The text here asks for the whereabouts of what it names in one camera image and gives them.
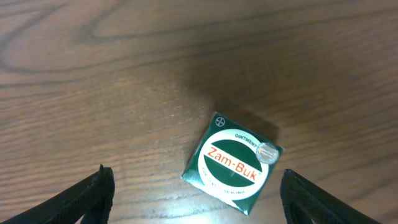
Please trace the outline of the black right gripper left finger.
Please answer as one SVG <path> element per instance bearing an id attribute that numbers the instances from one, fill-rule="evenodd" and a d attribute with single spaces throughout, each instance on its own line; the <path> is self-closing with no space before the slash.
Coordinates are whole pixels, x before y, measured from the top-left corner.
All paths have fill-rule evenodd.
<path id="1" fill-rule="evenodd" d="M 89 177 L 3 224 L 107 224 L 114 192 L 112 168 L 100 166 Z"/>

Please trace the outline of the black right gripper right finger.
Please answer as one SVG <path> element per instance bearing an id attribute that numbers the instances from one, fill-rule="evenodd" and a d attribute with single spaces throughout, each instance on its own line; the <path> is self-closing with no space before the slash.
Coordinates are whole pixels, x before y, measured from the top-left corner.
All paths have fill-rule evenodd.
<path id="1" fill-rule="evenodd" d="M 288 224 L 379 224 L 291 169 L 284 171 L 280 197 Z"/>

